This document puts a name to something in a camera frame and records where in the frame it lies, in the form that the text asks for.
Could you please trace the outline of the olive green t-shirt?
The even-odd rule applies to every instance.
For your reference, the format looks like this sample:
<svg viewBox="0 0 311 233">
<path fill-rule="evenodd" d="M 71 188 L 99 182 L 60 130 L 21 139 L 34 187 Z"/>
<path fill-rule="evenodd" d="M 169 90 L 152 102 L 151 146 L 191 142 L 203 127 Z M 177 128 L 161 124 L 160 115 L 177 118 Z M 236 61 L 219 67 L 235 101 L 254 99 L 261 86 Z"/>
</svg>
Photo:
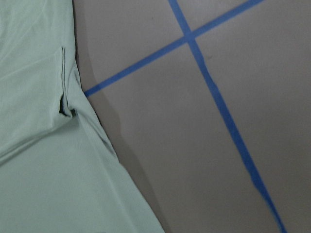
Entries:
<svg viewBox="0 0 311 233">
<path fill-rule="evenodd" d="M 161 233 L 81 89 L 70 0 L 0 3 L 0 230 Z"/>
</svg>

